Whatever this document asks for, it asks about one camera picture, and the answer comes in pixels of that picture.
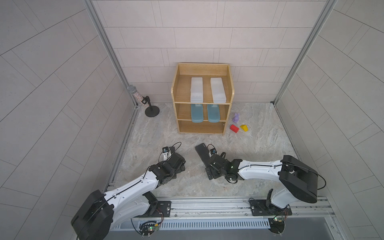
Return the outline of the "black pencil case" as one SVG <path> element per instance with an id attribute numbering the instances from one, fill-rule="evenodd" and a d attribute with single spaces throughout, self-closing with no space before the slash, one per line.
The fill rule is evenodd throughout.
<path id="1" fill-rule="evenodd" d="M 195 146 L 195 150 L 198 153 L 199 157 L 201 158 L 202 162 L 204 163 L 205 167 L 211 166 L 211 157 L 210 157 L 210 151 L 207 148 L 207 146 L 202 143 L 197 146 Z"/>

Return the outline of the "teal pencil case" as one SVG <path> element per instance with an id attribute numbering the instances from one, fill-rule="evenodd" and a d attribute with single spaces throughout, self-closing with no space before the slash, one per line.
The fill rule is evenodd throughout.
<path id="1" fill-rule="evenodd" d="M 218 123 L 221 119 L 219 105 L 207 105 L 208 121 Z"/>
<path id="2" fill-rule="evenodd" d="M 193 123 L 201 123 L 204 121 L 204 111 L 202 104 L 191 104 L 191 120 Z"/>

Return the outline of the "clear white pencil case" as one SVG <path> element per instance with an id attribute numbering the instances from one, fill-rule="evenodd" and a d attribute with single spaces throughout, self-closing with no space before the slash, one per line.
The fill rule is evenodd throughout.
<path id="1" fill-rule="evenodd" d="M 204 101 L 203 78 L 202 77 L 192 77 L 190 102 L 193 104 L 200 104 L 203 101 Z"/>
<path id="2" fill-rule="evenodd" d="M 211 78 L 211 90 L 213 102 L 215 104 L 223 104 L 227 102 L 222 78 Z"/>

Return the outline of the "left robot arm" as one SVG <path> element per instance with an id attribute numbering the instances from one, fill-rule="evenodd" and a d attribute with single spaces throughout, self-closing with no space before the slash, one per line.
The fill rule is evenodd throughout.
<path id="1" fill-rule="evenodd" d="M 92 192 L 71 220 L 77 238 L 103 240 L 112 228 L 128 219 L 153 216 L 159 201 L 152 191 L 176 179 L 177 174 L 185 170 L 185 162 L 180 154 L 173 153 L 115 190 Z"/>

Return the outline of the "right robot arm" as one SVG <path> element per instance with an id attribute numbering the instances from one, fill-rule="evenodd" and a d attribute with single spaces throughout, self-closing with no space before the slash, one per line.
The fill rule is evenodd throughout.
<path id="1" fill-rule="evenodd" d="M 318 200 L 318 177 L 314 169 L 290 155 L 274 162 L 251 162 L 241 159 L 228 161 L 224 154 L 208 154 L 203 158 L 209 179 L 224 177 L 236 184 L 239 180 L 263 179 L 280 182 L 283 186 L 271 189 L 266 207 L 285 209 L 289 204 L 302 201 L 314 204 Z"/>

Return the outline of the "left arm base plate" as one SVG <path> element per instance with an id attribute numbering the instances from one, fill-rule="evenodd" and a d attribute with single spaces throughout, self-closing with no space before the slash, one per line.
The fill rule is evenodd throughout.
<path id="1" fill-rule="evenodd" d="M 172 202 L 158 201 L 157 205 L 150 205 L 147 212 L 141 215 L 141 218 L 160 218 L 161 216 L 168 218 L 170 216 Z"/>

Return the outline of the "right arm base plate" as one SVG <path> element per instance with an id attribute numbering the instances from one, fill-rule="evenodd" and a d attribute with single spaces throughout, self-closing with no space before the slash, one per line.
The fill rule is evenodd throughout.
<path id="1" fill-rule="evenodd" d="M 272 204 L 267 206 L 267 200 L 257 200 L 250 198 L 248 200 L 253 216 L 291 216 L 292 210 L 288 205 L 284 209 L 280 209 Z"/>

